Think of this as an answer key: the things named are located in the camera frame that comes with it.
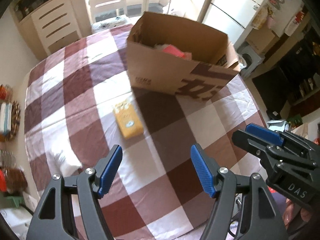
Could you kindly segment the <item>person's right hand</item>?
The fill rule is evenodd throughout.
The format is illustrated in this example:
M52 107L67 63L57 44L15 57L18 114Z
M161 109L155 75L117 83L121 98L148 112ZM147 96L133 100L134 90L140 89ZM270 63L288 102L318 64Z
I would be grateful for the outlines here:
M295 211L295 204L293 201L289 200L288 198L286 199L286 208L283 213L283 222L285 224L285 228L288 229L289 224L291 221L295 218L294 215ZM303 221L308 222L309 221L309 213L308 211L304 210L303 208L300 209L300 217Z

